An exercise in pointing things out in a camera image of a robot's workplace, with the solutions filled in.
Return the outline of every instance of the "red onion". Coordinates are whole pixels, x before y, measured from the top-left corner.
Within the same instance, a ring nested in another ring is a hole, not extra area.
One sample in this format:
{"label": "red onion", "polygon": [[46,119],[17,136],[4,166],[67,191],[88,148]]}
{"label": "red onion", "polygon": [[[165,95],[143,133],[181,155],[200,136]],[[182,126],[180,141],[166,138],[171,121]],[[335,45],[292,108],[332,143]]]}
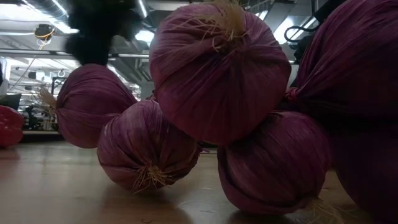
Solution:
{"label": "red onion", "polygon": [[270,28],[227,2],[172,12],[157,28],[149,62],[166,118],[215,144],[249,134],[283,98],[291,70]]}
{"label": "red onion", "polygon": [[57,102],[48,104],[56,104],[60,132],[68,142],[94,148],[102,127],[136,102],[112,71],[89,64],[73,71],[63,84]]}
{"label": "red onion", "polygon": [[335,166],[341,184],[373,217],[398,223],[398,125],[358,124],[335,131]]}
{"label": "red onion", "polygon": [[18,111],[0,106],[0,147],[17,144],[23,137],[24,117]]}
{"label": "red onion", "polygon": [[311,206],[331,165],[330,142],[304,114],[272,112],[248,137],[218,151],[228,200],[255,214],[286,214]]}
{"label": "red onion", "polygon": [[112,181],[138,192],[185,177],[197,163],[200,148],[164,118],[158,103],[143,100],[104,127],[97,153]]}
{"label": "red onion", "polygon": [[289,98],[317,118],[397,118],[398,1],[349,0],[321,25]]}

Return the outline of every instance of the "dried onion root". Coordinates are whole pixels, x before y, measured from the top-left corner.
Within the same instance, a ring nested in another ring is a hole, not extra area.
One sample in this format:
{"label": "dried onion root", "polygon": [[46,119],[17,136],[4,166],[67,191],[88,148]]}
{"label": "dried onion root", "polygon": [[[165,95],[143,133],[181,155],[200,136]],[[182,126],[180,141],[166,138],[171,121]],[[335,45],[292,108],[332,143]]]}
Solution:
{"label": "dried onion root", "polygon": [[205,34],[203,34],[202,40],[205,39],[207,34],[219,34],[226,41],[225,44],[216,46],[213,38],[213,48],[217,52],[226,45],[232,43],[233,40],[242,38],[246,35],[244,31],[244,11],[237,0],[214,0],[213,2],[204,2],[202,4],[212,4],[220,10],[220,13],[194,14],[191,19],[175,26],[174,29],[191,21],[199,23],[199,25],[192,26],[192,28],[208,27]]}
{"label": "dried onion root", "polygon": [[50,116],[55,116],[57,99],[44,86],[40,87],[36,93],[38,95],[37,100],[42,102],[42,104],[38,106]]}
{"label": "dried onion root", "polygon": [[[167,174],[165,174],[157,165],[150,162],[149,166],[144,166],[138,169],[139,176],[133,184],[134,188],[138,188],[140,190],[136,191],[138,193],[149,187],[157,188],[157,183],[160,183],[162,186],[166,186],[169,180],[172,180]],[[142,185],[148,182],[147,186],[142,188]]]}
{"label": "dried onion root", "polygon": [[319,198],[310,202],[304,210],[313,214],[313,220],[307,222],[307,224],[344,224],[344,220],[338,210]]}

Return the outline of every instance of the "ceiling light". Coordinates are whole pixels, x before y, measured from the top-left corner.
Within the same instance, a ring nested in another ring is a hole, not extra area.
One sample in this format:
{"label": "ceiling light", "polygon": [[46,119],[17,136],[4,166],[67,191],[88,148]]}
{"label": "ceiling light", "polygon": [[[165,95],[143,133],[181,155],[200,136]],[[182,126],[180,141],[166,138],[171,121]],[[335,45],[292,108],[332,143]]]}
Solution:
{"label": "ceiling light", "polygon": [[29,6],[16,4],[0,4],[0,15],[5,19],[17,21],[46,21],[49,17],[33,11]]}
{"label": "ceiling light", "polygon": [[136,34],[136,39],[147,42],[149,46],[154,36],[155,34],[153,32],[148,30],[140,30],[138,34]]}
{"label": "ceiling light", "polygon": [[268,13],[268,10],[264,10],[264,11],[262,11],[262,12],[256,13],[256,16],[257,16],[258,18],[260,18],[260,19],[263,21],[264,18],[266,17],[266,15],[267,15],[267,13]]}
{"label": "ceiling light", "polygon": [[[286,43],[286,39],[285,39],[285,31],[287,30],[287,28],[293,26],[293,20],[290,17],[287,17],[285,19],[285,21],[283,21],[279,27],[275,30],[274,32],[274,37],[275,39],[279,42],[279,44],[284,44]],[[295,30],[289,30],[287,35],[291,36],[294,35]]]}
{"label": "ceiling light", "polygon": [[144,3],[142,2],[142,0],[138,0],[138,3],[139,3],[139,7],[141,8],[142,15],[144,16],[144,18],[147,17],[148,12],[145,9]]}
{"label": "ceiling light", "polygon": [[[66,16],[68,15],[67,11],[56,0],[52,0],[52,1],[62,11],[62,13],[64,13]],[[49,21],[51,24],[53,24],[57,29],[59,29],[63,33],[65,33],[65,34],[73,34],[73,33],[78,32],[78,30],[70,28],[63,21],[59,21],[59,20],[57,20],[56,18],[54,18],[52,16],[48,16],[48,15],[45,15],[44,13],[40,12],[40,10],[36,9],[28,1],[22,0],[22,2],[24,2],[26,4],[25,7],[28,7],[31,11],[36,12],[37,16]]]}

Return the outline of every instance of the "table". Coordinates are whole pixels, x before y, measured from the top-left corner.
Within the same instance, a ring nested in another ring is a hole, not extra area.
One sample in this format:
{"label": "table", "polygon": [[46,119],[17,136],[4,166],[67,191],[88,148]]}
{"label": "table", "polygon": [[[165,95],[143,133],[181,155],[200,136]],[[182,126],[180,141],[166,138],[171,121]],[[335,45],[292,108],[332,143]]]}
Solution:
{"label": "table", "polygon": [[[320,195],[340,207],[347,224],[372,223],[330,171]],[[65,142],[20,144],[0,150],[0,223],[4,224],[299,224],[303,212],[254,217],[226,199],[214,154],[175,185],[134,194],[111,182],[95,149]]]}

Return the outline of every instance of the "fluorescent light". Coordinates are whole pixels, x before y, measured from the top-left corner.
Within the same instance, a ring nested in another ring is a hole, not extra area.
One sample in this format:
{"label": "fluorescent light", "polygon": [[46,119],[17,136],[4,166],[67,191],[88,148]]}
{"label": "fluorescent light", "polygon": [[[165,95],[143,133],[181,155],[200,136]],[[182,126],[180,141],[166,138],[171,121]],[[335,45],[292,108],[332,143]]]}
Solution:
{"label": "fluorescent light", "polygon": [[154,38],[155,34],[151,31],[148,30],[140,30],[138,32],[138,34],[136,34],[136,39],[137,40],[141,40],[141,41],[145,41],[148,43],[148,45],[150,45],[150,43],[152,42],[152,39]]}
{"label": "fluorescent light", "polygon": [[163,10],[163,11],[174,11],[180,7],[188,6],[188,1],[160,1],[151,0],[146,2],[150,9]]}
{"label": "fluorescent light", "polygon": [[11,78],[11,67],[12,67],[12,63],[9,61],[8,58],[6,58],[6,64],[3,65],[3,66],[5,66],[5,68],[3,67],[3,69],[6,71],[5,74],[4,74],[4,78],[5,78],[6,80],[10,80],[10,78]]}
{"label": "fluorescent light", "polygon": [[130,84],[130,87],[133,87],[133,88],[140,88],[139,85],[137,85],[136,83]]}
{"label": "fluorescent light", "polygon": [[[33,58],[23,58],[26,60],[26,63],[23,62],[24,60],[15,60],[12,58],[7,58],[7,64],[13,67],[21,67],[21,70],[25,70],[25,68],[32,62]],[[79,66],[76,64],[75,60],[69,59],[48,59],[48,58],[37,58],[34,60],[33,64],[30,66],[31,68],[50,68],[54,70],[54,68],[64,69],[64,70],[71,70],[71,68],[76,69]]]}
{"label": "fluorescent light", "polygon": [[[67,11],[56,0],[52,0],[52,1],[65,15],[68,15]],[[36,12],[37,16],[41,17],[41,20],[45,19],[45,20],[49,21],[57,29],[64,32],[65,34],[73,34],[73,33],[78,32],[78,30],[70,28],[68,25],[66,25],[66,23],[59,21],[52,16],[43,14],[42,12],[40,12],[40,10],[36,9],[32,4],[29,4],[29,2],[27,2],[26,0],[22,0],[22,2],[24,2],[31,11]]]}
{"label": "fluorescent light", "polygon": [[49,22],[51,22],[58,30],[62,31],[64,34],[75,34],[79,32],[79,30],[72,29],[66,23],[58,21],[52,17],[49,18]]}
{"label": "fluorescent light", "polygon": [[263,21],[264,18],[266,17],[266,15],[267,15],[267,13],[268,13],[268,10],[262,11],[260,13],[260,16],[258,16],[258,17]]}
{"label": "fluorescent light", "polygon": [[142,0],[138,0],[138,3],[139,3],[139,7],[141,8],[142,15],[144,16],[144,18],[147,17],[148,12],[145,9],[144,3],[142,2]]}
{"label": "fluorescent light", "polygon": [[21,94],[22,96],[38,96],[39,95],[37,93],[7,93],[7,95],[16,95],[16,94]]}
{"label": "fluorescent light", "polygon": [[267,15],[267,13],[268,13],[268,10],[264,10],[264,11],[262,11],[262,12],[256,13],[256,16],[257,16],[258,18],[260,18],[260,19],[263,21],[264,18],[266,17],[266,15]]}
{"label": "fluorescent light", "polygon": [[0,4],[0,15],[2,19],[17,21],[46,21],[49,17],[42,13],[33,11],[26,5]]}
{"label": "fluorescent light", "polygon": [[[293,26],[293,20],[289,17],[287,17],[285,19],[285,21],[283,21],[279,27],[275,30],[274,32],[274,37],[275,39],[279,42],[279,44],[284,44],[286,43],[286,39],[285,39],[285,31],[287,30],[287,28]],[[294,35],[294,30],[289,30],[287,35]]]}

